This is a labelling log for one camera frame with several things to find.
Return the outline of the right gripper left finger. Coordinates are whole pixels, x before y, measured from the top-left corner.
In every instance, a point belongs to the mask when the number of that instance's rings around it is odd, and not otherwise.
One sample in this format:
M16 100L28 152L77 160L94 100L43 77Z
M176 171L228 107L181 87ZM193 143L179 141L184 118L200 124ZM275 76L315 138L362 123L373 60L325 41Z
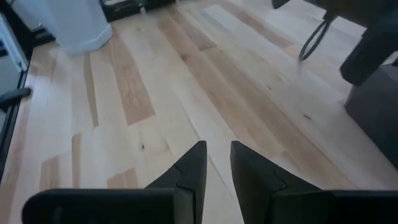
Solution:
M31 196L23 224L201 224L207 148L195 143L143 189L48 189Z

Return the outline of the gray plastic bin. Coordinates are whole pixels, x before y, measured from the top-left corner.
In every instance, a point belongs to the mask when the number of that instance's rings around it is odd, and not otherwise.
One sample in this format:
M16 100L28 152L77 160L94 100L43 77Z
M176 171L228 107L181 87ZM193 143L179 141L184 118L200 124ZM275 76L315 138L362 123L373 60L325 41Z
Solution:
M380 66L353 86L346 112L398 170L398 66Z

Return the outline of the white hexagonal plant pot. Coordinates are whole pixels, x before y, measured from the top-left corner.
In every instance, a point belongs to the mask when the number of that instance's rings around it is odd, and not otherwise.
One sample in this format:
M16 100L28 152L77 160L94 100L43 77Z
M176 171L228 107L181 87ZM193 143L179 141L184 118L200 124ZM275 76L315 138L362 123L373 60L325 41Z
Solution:
M16 0L69 55L100 49L112 37L101 0Z

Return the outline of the black aluminium table frame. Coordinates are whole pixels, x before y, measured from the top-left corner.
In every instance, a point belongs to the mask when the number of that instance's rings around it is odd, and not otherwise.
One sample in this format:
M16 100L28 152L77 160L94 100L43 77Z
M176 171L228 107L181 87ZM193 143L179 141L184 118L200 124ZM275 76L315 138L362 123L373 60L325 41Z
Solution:
M28 28L22 18L12 8L13 3L14 0L0 0L0 12L5 15L13 33L16 35L17 41L25 53L29 66L33 49L55 41L55 37L42 26L38 26L35 29ZM8 56L8 54L3 43L0 41L0 58L5 56ZM23 86L25 84L27 72L28 69L25 72L18 72L19 78L15 89L0 93L0 112L6 115L2 130L0 131L0 182L5 170L12 131L14 130L19 105L23 98L27 98L32 93L30 87Z

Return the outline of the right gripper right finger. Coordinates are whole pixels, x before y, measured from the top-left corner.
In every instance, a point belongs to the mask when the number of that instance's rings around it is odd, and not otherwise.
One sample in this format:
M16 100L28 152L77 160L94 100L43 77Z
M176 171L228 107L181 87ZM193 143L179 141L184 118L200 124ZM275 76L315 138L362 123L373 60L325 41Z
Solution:
M398 190L323 190L239 141L230 162L244 224L398 224Z

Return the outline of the white flat panel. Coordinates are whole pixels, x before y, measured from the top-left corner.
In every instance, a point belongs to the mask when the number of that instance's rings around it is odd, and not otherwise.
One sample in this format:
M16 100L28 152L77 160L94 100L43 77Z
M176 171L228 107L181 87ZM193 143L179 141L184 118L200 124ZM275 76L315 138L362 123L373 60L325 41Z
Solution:
M28 69L28 61L25 53L17 41L5 15L0 12L0 41L6 49L18 72L25 72Z

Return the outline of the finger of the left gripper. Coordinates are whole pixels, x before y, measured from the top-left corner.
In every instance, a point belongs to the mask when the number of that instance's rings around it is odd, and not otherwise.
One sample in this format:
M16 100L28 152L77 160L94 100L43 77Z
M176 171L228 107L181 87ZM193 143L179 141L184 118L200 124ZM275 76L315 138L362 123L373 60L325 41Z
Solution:
M367 30L341 65L341 76L359 86L395 51L398 51L398 32Z

